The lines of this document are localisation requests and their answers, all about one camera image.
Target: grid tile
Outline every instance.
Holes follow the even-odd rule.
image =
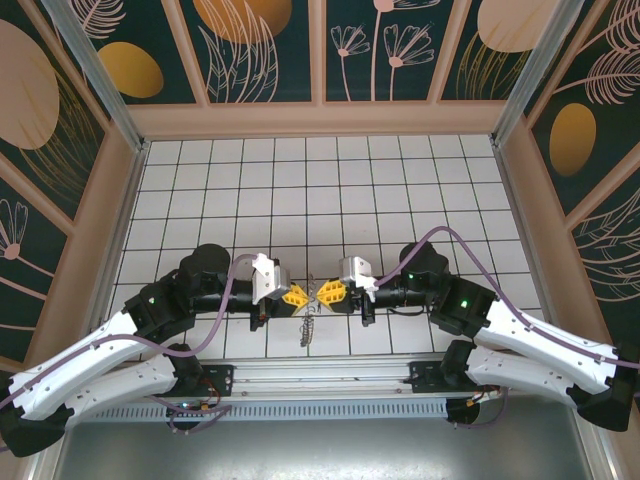
[[[171,197],[169,218],[202,216],[204,190],[175,190]]]
[[[273,138],[250,138],[244,141],[243,162],[271,162],[273,155]]]
[[[353,355],[392,353],[389,319],[384,313],[376,315],[376,323],[368,327],[362,326],[360,315],[349,315],[349,332]]]
[[[449,225],[490,272],[497,271],[494,279],[519,307],[542,317],[483,135],[155,142],[140,190],[111,313],[198,244],[220,244],[232,257],[269,254],[296,283],[305,287],[312,274],[319,287],[339,275],[345,255],[365,258],[380,276],[397,266],[407,243]],[[491,288],[448,233],[431,241],[452,273]],[[251,262],[243,261],[238,278],[251,274]],[[443,352],[455,338],[430,326],[425,315],[381,311],[364,328],[359,315],[323,311],[307,349],[299,346],[300,316],[273,319],[258,332],[249,331],[246,314],[228,317],[199,358]],[[194,329],[172,341],[186,338],[196,346],[212,323],[213,314],[199,315]]]
[[[404,185],[404,168],[402,160],[374,160],[371,162],[373,183],[386,185],[396,183]]]
[[[393,353],[427,353],[433,351],[429,319],[424,313],[417,317],[389,315]]]
[[[175,176],[175,165],[149,165],[144,169],[140,190],[171,190]]]
[[[321,161],[307,165],[307,185],[325,187],[338,185],[338,162]]]
[[[406,182],[412,183],[438,183],[436,164],[431,158],[416,158],[402,160]]]
[[[337,160],[336,137],[307,138],[307,160]]]
[[[211,159],[213,140],[189,140],[182,142],[178,163],[205,163]]]
[[[305,213],[307,213],[307,191],[305,188],[273,189],[274,215],[304,215]]]
[[[199,233],[199,218],[169,219],[164,231],[162,248],[196,248]]]
[[[402,158],[433,158],[429,137],[426,135],[401,135]]]
[[[236,163],[242,161],[242,140],[214,140],[211,163]]]
[[[400,143],[395,136],[369,137],[369,152],[375,158],[400,158]]]
[[[173,188],[176,190],[201,190],[207,185],[209,165],[179,165]]]
[[[309,353],[313,357],[349,355],[349,319],[341,315],[317,317]]]
[[[147,165],[175,165],[183,142],[153,142]]]
[[[438,157],[464,157],[462,145],[457,135],[430,135],[433,156]]]
[[[305,160],[304,138],[276,138],[276,162]]]
[[[267,357],[306,357],[307,348],[300,346],[300,318],[274,318],[269,321]]]
[[[371,162],[369,160],[340,160],[340,185],[371,185]]]
[[[473,182],[501,182],[496,159],[485,157],[467,157],[467,165]]]
[[[488,135],[460,135],[460,143],[467,157],[493,157]]]
[[[166,218],[171,192],[140,192],[133,218]]]
[[[464,158],[436,158],[435,163],[440,183],[471,182]]]
[[[209,170],[207,188],[229,188],[240,183],[240,164],[225,163],[216,165]]]
[[[338,158],[341,160],[368,159],[367,137],[338,137]]]
[[[509,200],[501,183],[474,185],[478,206],[481,210],[509,210]]]
[[[408,212],[409,199],[405,185],[380,185],[374,187],[378,212]]]
[[[238,200],[238,216],[270,215],[272,194],[273,190],[270,188],[241,188],[240,199]]]
[[[273,172],[274,187],[304,187],[306,175],[305,162],[278,162]]]

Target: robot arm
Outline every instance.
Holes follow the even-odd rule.
[[[400,261],[413,247],[414,244],[410,244],[402,250]],[[489,382],[543,393],[576,406],[578,413],[592,423],[611,430],[626,430],[638,372],[607,363],[604,359],[637,363],[640,350],[635,346],[614,348],[596,343],[519,311],[529,322],[527,326],[515,317],[502,299],[497,298],[495,292],[450,274],[447,258],[439,255],[429,243],[399,275],[380,286],[376,286],[375,279],[371,277],[370,265],[359,257],[343,259],[341,271],[339,279],[325,283],[316,295],[330,310],[339,313],[360,310],[366,327],[375,322],[376,309],[426,307],[430,321],[442,330],[464,335],[481,344],[499,345],[522,355],[507,356],[493,352],[495,355],[483,356],[490,350],[467,351],[465,361],[459,362],[458,366],[460,373],[475,383]],[[558,339],[562,344],[548,337]],[[450,347],[456,348],[460,347],[455,344]],[[600,360],[581,352],[595,354]],[[487,362],[497,358],[504,361],[495,364],[501,367],[491,367],[483,364],[485,358]],[[518,376],[527,372],[532,375],[529,379],[516,381]],[[541,380],[543,374],[546,375],[545,380]],[[554,377],[554,381],[549,382],[547,377]]]
[[[46,448],[62,436],[65,428],[97,410],[165,393],[177,383],[198,377],[202,369],[195,357],[164,355],[102,376],[147,346],[135,339],[96,342],[115,335],[133,335],[159,344],[192,328],[197,313],[219,311],[230,263],[224,248],[198,247],[180,262],[179,269],[143,287],[96,331],[43,364],[0,380],[0,433],[14,454],[30,455]],[[249,313],[252,330],[271,317],[291,316],[306,305],[306,295],[290,284],[288,272],[277,260],[259,254],[253,266],[252,280],[233,283],[227,308],[232,313]],[[190,351],[179,345],[170,348]],[[36,376],[74,354],[33,384]],[[6,401],[14,395],[12,401]]]

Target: purple cable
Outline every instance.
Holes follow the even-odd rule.
[[[0,402],[0,410],[2,410],[10,402],[13,402],[13,400],[18,398],[24,392],[33,388],[35,384],[40,382],[47,375],[50,375],[52,372],[62,367],[63,365],[67,364],[74,358],[82,355],[84,352],[90,350],[91,348],[95,348],[99,345],[102,345],[103,343],[113,342],[114,340],[131,340],[134,342],[142,343],[154,350],[157,350],[158,352],[164,353],[165,355],[168,355],[171,357],[181,357],[181,358],[191,357],[193,355],[196,355],[202,352],[205,348],[207,348],[209,343],[211,343],[211,340],[213,340],[213,337],[218,331],[218,328],[220,328],[220,324],[222,323],[222,317],[224,316],[225,310],[227,309],[227,304],[229,303],[229,295],[231,295],[231,285],[233,284],[233,280],[235,278],[235,273],[236,273],[236,270],[238,269],[238,265],[243,260],[254,260],[255,258],[257,258],[257,255],[252,255],[252,254],[239,255],[233,261],[233,263],[229,266],[229,272],[227,273],[227,283],[224,288],[224,293],[222,294],[222,300],[220,302],[220,308],[218,309],[218,316],[216,317],[216,321],[213,324],[213,327],[211,327],[211,330],[209,331],[207,338],[205,338],[204,341],[193,350],[190,350],[187,352],[178,352],[176,350],[171,350],[170,348],[163,347],[162,345],[158,345],[157,343],[154,343],[145,338],[136,337],[135,335],[126,335],[126,334],[110,335],[108,337],[96,340],[95,342],[90,343],[89,345],[85,345],[84,347],[79,348],[78,350],[70,353],[66,357],[61,358],[57,362],[53,363],[49,368],[40,372],[32,380],[25,382],[22,388],[16,390],[15,392],[13,392],[11,395],[9,395],[8,397],[6,397],[4,400]]]
[[[458,425],[461,425],[462,427],[467,428],[469,430],[473,430],[475,428],[490,427],[491,425],[495,425],[503,417],[504,412],[507,410],[507,400],[509,399],[509,389],[508,388],[505,388],[504,395],[502,395],[502,398],[503,398],[503,400],[502,400],[502,406],[500,407],[500,411],[493,418],[493,420],[489,420],[488,422],[484,422],[484,423],[479,423],[477,425],[474,425],[474,424],[470,424],[470,425],[458,424]]]
[[[539,329],[536,325],[534,325],[529,320],[524,318],[522,316],[522,314],[518,311],[518,309],[515,307],[515,305],[511,302],[511,300],[509,300],[509,298],[504,294],[504,292],[502,291],[502,289],[500,288],[498,283],[489,274],[487,269],[484,268],[484,266],[480,263],[480,260],[478,260],[478,257],[476,257],[474,255],[474,253],[471,251],[471,249],[466,244],[466,242],[460,237],[460,235],[458,235],[457,232],[455,232],[454,230],[452,230],[449,227],[441,226],[441,227],[435,227],[435,228],[432,228],[431,230],[429,230],[426,233],[426,235],[424,237],[422,237],[422,239],[415,245],[415,247],[413,247],[411,249],[409,254],[406,257],[404,257],[404,259],[398,264],[398,266],[396,268],[394,268],[393,271],[391,271],[391,273],[389,273],[388,275],[385,275],[381,279],[376,280],[374,282],[374,285],[376,287],[379,287],[380,285],[383,285],[383,284],[387,283],[388,281],[390,281],[394,276],[396,276],[407,265],[407,263],[409,263],[411,261],[411,259],[420,251],[420,249],[424,246],[424,244],[427,243],[429,238],[431,238],[434,234],[436,234],[438,232],[448,232],[448,233],[451,234],[451,236],[453,238],[456,239],[456,241],[460,244],[460,246],[462,246],[462,248],[467,253],[467,255],[469,255],[469,258],[471,258],[473,263],[476,264],[476,266],[480,269],[480,272],[482,272],[482,274],[486,277],[486,279],[489,281],[491,286],[495,289],[495,291],[498,294],[498,296],[500,297],[500,299],[502,301],[504,301],[505,305],[511,311],[511,313],[522,324],[524,324],[525,327],[530,329],[532,332],[535,332],[538,335],[540,335],[541,337],[544,337],[547,340],[550,340],[550,341],[552,341],[552,342],[554,342],[554,343],[556,343],[556,344],[558,344],[558,345],[560,345],[560,346],[562,346],[564,348],[567,348],[567,349],[571,350],[572,352],[576,352],[576,353],[579,353],[581,355],[584,355],[585,357],[592,358],[593,360],[595,360],[597,362],[605,362],[605,363],[610,363],[610,364],[613,364],[613,365],[618,365],[620,367],[627,367],[627,368],[633,368],[633,369],[636,369],[636,370],[640,370],[640,363],[626,362],[624,360],[617,360],[615,358],[603,357],[601,355],[592,353],[592,352],[590,352],[588,350],[584,350],[584,349],[582,349],[580,347],[576,347],[575,345],[573,345],[573,344],[571,344],[569,342],[566,342],[566,341],[556,337],[555,335],[552,335],[552,334],[550,334],[550,333],[548,333],[548,332],[546,332],[546,331],[544,331],[542,329]]]

